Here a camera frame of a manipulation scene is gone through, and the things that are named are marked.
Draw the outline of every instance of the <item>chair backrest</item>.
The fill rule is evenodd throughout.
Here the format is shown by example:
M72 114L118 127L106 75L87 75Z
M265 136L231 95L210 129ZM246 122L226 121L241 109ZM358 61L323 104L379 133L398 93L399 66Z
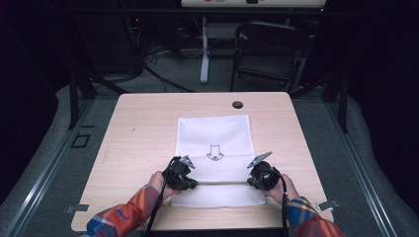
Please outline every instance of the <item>chair backrest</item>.
M241 40L273 46L304 49L309 41L308 35L300 28L266 22L247 22L235 31L236 45Z

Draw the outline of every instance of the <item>sleeve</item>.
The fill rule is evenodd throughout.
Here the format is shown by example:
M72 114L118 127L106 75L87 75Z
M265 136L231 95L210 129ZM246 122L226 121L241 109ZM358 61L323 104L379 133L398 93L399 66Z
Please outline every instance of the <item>sleeve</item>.
M119 204L96 214L87 223L82 237L116 237L126 234L145 223L157 202L159 192L144 186L126 204Z
M288 202L287 219L297 237L345 236L333 222L323 219L305 197Z

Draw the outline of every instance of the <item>person's left hand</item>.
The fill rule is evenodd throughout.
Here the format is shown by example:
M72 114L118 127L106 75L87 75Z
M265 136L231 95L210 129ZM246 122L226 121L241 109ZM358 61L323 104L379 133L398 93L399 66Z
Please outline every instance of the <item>person's left hand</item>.
M150 185L157 192L160 193L161 189L163 188L163 183L164 183L163 173L161 171L157 171L151 176L150 181L148 182L148 185ZM170 187L166 186L166 188L164 189L163 200L167 199L168 197L172 195L178 195L181 192L182 191L174 191Z

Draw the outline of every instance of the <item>white desk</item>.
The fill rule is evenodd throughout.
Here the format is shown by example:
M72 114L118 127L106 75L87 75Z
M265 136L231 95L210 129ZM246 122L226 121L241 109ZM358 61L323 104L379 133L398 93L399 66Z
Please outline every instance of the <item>white desk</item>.
M240 110L232 107L240 101ZM256 154L274 153L272 166L288 174L302 196L326 201L316 169L286 93L125 94L117 103L71 227L85 231L96 213L126 203L175 153L180 117L249 115ZM330 210L320 215L333 221ZM282 227L281 206L270 197L259 206L159 210L153 230L205 230Z
M247 4L246 0L182 0L186 8L323 8L326 0L259 0L258 4ZM210 58L208 52L207 18L203 17L203 64L201 83L209 80Z

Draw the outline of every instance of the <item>white cloth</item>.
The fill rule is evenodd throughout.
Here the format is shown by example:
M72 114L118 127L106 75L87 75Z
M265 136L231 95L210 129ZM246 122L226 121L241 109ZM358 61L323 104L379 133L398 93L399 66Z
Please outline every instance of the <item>white cloth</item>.
M196 169L188 177L199 183L245 184L247 165L255 158L249 116L179 118L176 155L189 155ZM220 207L265 203L249 185L198 185L172 197L174 206Z

